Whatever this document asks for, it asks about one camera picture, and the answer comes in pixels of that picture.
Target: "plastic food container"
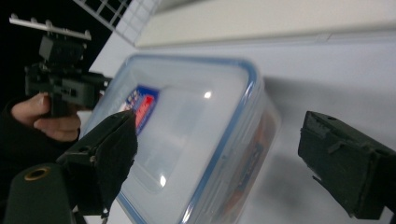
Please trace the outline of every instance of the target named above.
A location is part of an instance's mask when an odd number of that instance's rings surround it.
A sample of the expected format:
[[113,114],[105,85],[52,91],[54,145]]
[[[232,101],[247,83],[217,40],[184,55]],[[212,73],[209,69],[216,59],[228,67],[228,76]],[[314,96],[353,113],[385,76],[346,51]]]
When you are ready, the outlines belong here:
[[135,223],[236,222],[279,126],[243,60],[135,55],[83,133],[124,109],[138,151],[118,200]]

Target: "dark background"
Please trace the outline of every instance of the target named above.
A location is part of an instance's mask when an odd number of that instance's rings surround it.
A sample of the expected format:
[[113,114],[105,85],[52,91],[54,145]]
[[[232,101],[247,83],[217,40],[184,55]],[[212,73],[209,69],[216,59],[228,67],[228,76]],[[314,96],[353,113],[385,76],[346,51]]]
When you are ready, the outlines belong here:
[[110,30],[72,0],[3,0],[0,13],[1,110],[10,99],[24,95],[24,67],[42,61],[38,50],[46,33],[10,24],[11,13],[21,20],[34,17],[39,23],[50,20],[56,27],[81,33],[89,30],[92,41],[87,43],[84,61],[78,65],[82,69],[90,68],[111,35]]

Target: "hand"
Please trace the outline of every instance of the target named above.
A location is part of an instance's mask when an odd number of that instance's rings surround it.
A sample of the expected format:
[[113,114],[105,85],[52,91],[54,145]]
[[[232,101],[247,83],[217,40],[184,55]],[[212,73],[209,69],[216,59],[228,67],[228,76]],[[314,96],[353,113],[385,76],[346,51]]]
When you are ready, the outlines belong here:
[[81,120],[75,108],[71,115],[62,118],[42,118],[50,112],[50,98],[46,93],[39,93],[27,101],[14,105],[11,115],[27,127],[40,130],[46,136],[61,142],[71,142],[78,138]]

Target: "container lid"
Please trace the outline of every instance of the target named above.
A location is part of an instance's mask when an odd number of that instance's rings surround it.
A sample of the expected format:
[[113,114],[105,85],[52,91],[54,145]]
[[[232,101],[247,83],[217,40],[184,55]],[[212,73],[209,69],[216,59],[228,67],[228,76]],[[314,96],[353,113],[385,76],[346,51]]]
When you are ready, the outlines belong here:
[[130,217],[182,222],[256,80],[250,63],[234,59],[136,55],[126,61],[84,133],[120,110],[136,111],[139,147],[119,196]]

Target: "black sleeve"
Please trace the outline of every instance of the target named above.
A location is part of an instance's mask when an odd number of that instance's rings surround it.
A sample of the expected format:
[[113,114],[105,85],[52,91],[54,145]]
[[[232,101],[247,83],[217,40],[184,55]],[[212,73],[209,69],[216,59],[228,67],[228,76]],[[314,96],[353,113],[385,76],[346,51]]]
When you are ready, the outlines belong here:
[[11,116],[10,109],[20,101],[10,102],[0,117],[0,223],[4,219],[13,177],[33,165],[55,162],[76,142],[54,141],[39,130],[17,122]]

